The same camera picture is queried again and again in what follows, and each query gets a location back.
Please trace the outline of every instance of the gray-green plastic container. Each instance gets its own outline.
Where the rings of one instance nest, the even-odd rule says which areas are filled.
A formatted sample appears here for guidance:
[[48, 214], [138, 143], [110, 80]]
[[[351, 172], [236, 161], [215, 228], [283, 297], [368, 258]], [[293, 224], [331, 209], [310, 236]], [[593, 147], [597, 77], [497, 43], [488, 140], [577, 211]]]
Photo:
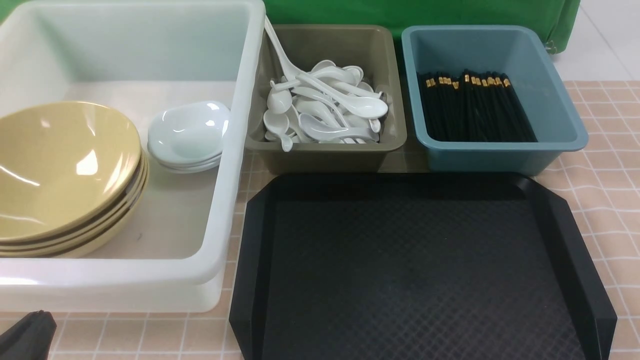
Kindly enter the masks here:
[[389, 112], [380, 143], [295, 143], [291, 152], [264, 139], [262, 115], [271, 89], [280, 79], [280, 63], [266, 34], [262, 40], [245, 147], [255, 151], [274, 174], [290, 172], [376, 172], [387, 153], [406, 141], [406, 122], [391, 32], [379, 26], [274, 25], [289, 59], [304, 71], [329, 59], [336, 65], [358, 65], [375, 91], [385, 93]]
[[[589, 136], [544, 45], [520, 26], [414, 26], [402, 35], [413, 124], [432, 171], [513, 171], [536, 175]], [[537, 143], [439, 142], [427, 134], [417, 74], [464, 69], [506, 73]]]

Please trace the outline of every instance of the white tile floor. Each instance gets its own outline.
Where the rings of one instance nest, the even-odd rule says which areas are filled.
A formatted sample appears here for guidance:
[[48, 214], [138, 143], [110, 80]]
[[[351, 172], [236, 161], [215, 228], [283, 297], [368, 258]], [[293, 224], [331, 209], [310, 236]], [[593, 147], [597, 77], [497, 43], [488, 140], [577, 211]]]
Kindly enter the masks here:
[[563, 80], [640, 80], [640, 1], [582, 0], [567, 49], [554, 56]]

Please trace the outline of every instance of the black object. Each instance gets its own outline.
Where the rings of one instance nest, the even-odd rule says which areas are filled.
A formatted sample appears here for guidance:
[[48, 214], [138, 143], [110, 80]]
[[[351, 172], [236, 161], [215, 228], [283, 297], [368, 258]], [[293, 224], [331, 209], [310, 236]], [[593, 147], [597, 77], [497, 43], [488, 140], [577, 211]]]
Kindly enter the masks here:
[[506, 74], [418, 75], [427, 133], [443, 142], [537, 142]]
[[56, 328], [51, 313], [27, 314], [0, 335], [0, 360], [47, 360]]
[[600, 360], [616, 320], [528, 177], [300, 174], [247, 204], [229, 321], [247, 360]]

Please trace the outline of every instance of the bundle of chopsticks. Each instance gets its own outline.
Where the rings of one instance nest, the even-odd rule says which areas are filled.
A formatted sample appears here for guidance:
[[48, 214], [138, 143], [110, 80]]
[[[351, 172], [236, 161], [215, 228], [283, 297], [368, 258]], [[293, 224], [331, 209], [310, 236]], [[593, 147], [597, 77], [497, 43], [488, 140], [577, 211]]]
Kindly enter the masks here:
[[466, 70], [419, 75], [427, 132], [443, 142], [537, 142], [509, 78]]

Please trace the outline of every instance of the white plastic bin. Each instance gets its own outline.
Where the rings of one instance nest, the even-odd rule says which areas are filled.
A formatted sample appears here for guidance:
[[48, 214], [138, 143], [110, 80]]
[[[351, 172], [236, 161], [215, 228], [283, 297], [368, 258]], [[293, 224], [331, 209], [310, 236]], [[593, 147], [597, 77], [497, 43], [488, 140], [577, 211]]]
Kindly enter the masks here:
[[0, 259], [2, 311], [206, 311], [219, 298], [264, 24], [253, 0], [35, 1], [0, 26], [0, 116], [82, 100], [114, 107], [146, 148], [150, 119], [218, 100], [221, 164], [151, 168], [131, 223], [85, 259]]

